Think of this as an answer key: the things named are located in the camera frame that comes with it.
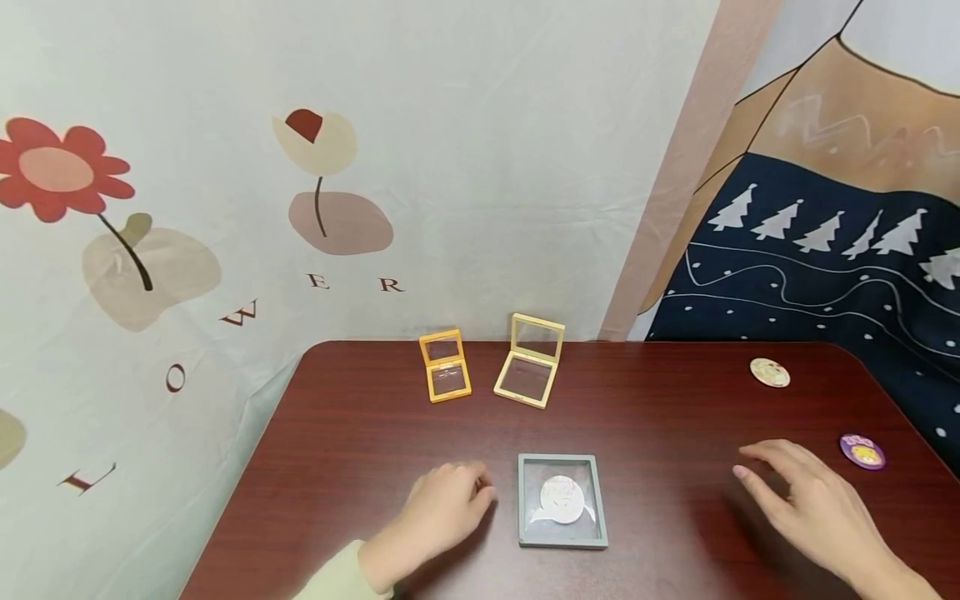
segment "hand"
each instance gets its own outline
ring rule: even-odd
[[[495,499],[490,474],[479,461],[447,464],[423,475],[399,516],[360,548],[360,568],[371,588],[385,593],[463,541]]]
[[[787,440],[744,446],[740,453],[765,461],[790,485],[784,500],[753,471],[733,468],[774,528],[811,561],[867,598],[921,597],[888,595],[908,589],[932,592],[887,546],[853,486],[815,454]]]

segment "left hand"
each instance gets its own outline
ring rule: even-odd
[[[386,593],[463,541],[495,499],[490,474],[479,461],[446,464],[423,475],[399,516],[360,548],[360,568],[371,588]]]

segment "wrist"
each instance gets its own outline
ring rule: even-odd
[[[932,588],[926,580],[892,553],[872,564],[865,564],[846,579],[864,600],[937,597],[929,596]]]
[[[387,593],[423,564],[412,540],[392,522],[360,546],[357,552],[360,570],[374,592]]]

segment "red flower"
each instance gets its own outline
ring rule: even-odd
[[[104,156],[104,138],[87,127],[70,128],[63,140],[33,119],[17,117],[7,122],[7,137],[0,139],[0,204],[33,207],[40,221],[55,223],[67,208],[100,214],[107,209],[104,196],[132,198],[133,188],[111,177],[130,171],[125,160]]]

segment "yellow display frame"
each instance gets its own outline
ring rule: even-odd
[[[436,342],[445,338],[453,338],[456,340],[457,353],[455,355],[445,356],[443,358],[431,359],[430,354],[426,349],[427,345],[430,342]],[[420,353],[423,355],[423,366],[426,369],[426,386],[427,391],[430,394],[430,402],[436,404],[437,402],[443,402],[444,400],[469,396],[473,393],[473,388],[470,386],[470,374],[467,371],[467,358],[464,355],[464,339],[460,334],[460,329],[448,329],[447,331],[438,331],[437,333],[421,335]],[[464,374],[464,387],[459,390],[453,390],[452,392],[437,394],[433,387],[433,373],[435,371],[449,369],[451,367],[460,367],[461,372]]]
[[[557,334],[556,353],[553,355],[544,354],[542,352],[521,347],[516,338],[516,326],[521,323],[554,331]],[[550,399],[550,391],[553,389],[553,380],[557,375],[557,368],[560,366],[560,352],[564,345],[565,331],[566,327],[562,324],[547,321],[545,319],[538,319],[537,317],[531,317],[521,313],[514,313],[510,319],[510,353],[507,354],[507,359],[503,361],[503,367],[500,369],[500,375],[496,378],[496,383],[493,385],[493,393],[501,397],[516,400],[517,402],[529,404],[530,406],[536,406],[540,409],[546,408],[547,400]],[[532,363],[543,365],[550,370],[550,374],[547,375],[546,386],[543,388],[543,395],[540,398],[525,396],[519,392],[513,392],[503,388],[503,379],[507,375],[507,370],[510,367],[510,363],[518,357],[522,357],[523,360],[527,360]]]

